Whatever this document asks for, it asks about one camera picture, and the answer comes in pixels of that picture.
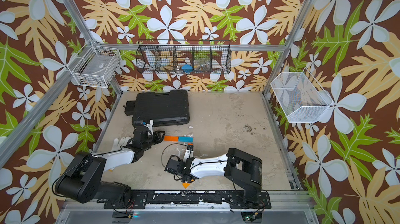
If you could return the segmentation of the teal block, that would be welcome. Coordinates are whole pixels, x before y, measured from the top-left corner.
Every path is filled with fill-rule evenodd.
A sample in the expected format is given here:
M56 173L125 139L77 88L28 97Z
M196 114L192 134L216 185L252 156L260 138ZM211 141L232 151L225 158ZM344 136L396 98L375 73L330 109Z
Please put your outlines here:
M180 136L180 137L178 137L178 141L179 142L185 142L185 143L192 143L193 142L193 138L192 137Z

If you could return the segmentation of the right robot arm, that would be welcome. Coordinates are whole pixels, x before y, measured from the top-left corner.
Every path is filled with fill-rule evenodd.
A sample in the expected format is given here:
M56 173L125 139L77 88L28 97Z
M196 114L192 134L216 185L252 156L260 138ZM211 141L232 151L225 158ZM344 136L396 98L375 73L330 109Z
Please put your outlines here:
M257 206L260 201L262 167L260 158L230 148L226 154L212 158L181 159L172 155L164 171L172 174L174 180L189 184L204 177L223 176L232 182L239 201L249 208Z

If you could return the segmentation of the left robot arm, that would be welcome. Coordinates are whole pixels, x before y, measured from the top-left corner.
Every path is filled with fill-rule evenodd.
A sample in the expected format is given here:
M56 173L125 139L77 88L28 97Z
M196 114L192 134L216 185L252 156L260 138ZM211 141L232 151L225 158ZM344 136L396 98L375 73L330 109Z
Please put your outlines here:
M127 139L116 150L99 154L79 152L53 183L53 192L79 203L106 200L127 206L131 201L131 188L118 182L102 181L103 173L137 162L145 151L163 142L165 134L139 126L134 130L133 138Z

